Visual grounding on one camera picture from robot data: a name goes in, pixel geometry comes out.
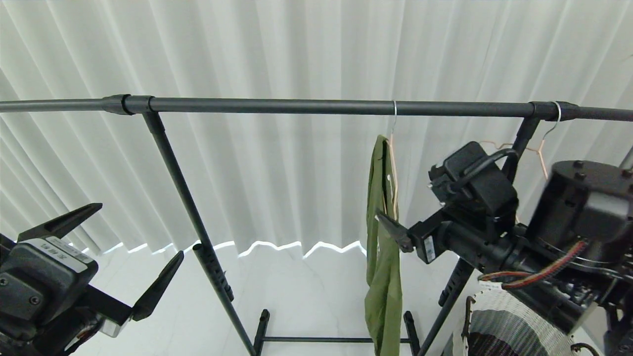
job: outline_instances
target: white label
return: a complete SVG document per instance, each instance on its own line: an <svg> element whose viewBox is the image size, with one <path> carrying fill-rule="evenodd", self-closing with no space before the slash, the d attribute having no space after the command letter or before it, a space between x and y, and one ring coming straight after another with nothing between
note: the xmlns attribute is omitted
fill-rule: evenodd
<svg viewBox="0 0 633 356"><path fill-rule="evenodd" d="M65 253L57 246L51 245L44 239L30 239L22 243L28 243L41 252L44 252L46 255L49 255L55 261L65 265L71 270L74 270L76 273L81 273L88 269L86 265L79 262L78 260L75 260L71 255Z"/></svg>
<svg viewBox="0 0 633 356"><path fill-rule="evenodd" d="M503 291L501 282L479 281L479 285L493 291Z"/></svg>
<svg viewBox="0 0 633 356"><path fill-rule="evenodd" d="M91 262L94 262L93 259L91 259L90 257L84 255L78 249L66 244L64 241L56 238L55 236L50 236L50 237L46 238L46 241L48 241L48 242L52 243L53 245L59 247L62 251L66 252L67 254L71 255L72 257L75 257L77 260L80 260L81 262L83 262L85 264L89 264Z"/></svg>
<svg viewBox="0 0 633 356"><path fill-rule="evenodd" d="M427 252L427 259L429 263L435 260L435 246L433 245L433 236L429 236L424 239L424 250Z"/></svg>

